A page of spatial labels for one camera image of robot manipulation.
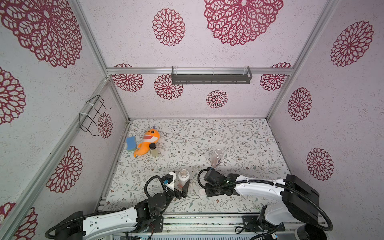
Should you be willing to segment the white bottle orange base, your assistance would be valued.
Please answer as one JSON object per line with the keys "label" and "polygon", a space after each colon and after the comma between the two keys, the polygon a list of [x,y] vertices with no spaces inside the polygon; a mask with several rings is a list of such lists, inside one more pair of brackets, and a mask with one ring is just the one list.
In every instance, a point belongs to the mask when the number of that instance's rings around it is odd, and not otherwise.
{"label": "white bottle orange base", "polygon": [[180,172],[179,172],[179,174],[178,174],[178,178],[179,178],[178,186],[179,186],[179,189],[180,189],[180,190],[182,190],[183,185],[184,185],[187,181],[191,181],[191,179],[190,179],[190,173],[188,172],[187,169],[182,169],[182,170],[180,170]]}

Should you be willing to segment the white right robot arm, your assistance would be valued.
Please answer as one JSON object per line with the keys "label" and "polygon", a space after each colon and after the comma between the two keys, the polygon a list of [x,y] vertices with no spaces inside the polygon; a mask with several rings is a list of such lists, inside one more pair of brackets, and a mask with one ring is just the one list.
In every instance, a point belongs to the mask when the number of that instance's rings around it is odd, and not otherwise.
{"label": "white right robot arm", "polygon": [[320,211],[320,194],[295,175],[280,180],[259,180],[239,174],[222,175],[213,168],[198,173],[198,183],[208,197],[215,196],[257,196],[274,200],[272,205],[262,208],[259,221],[277,226],[280,223],[297,220],[316,225]]}

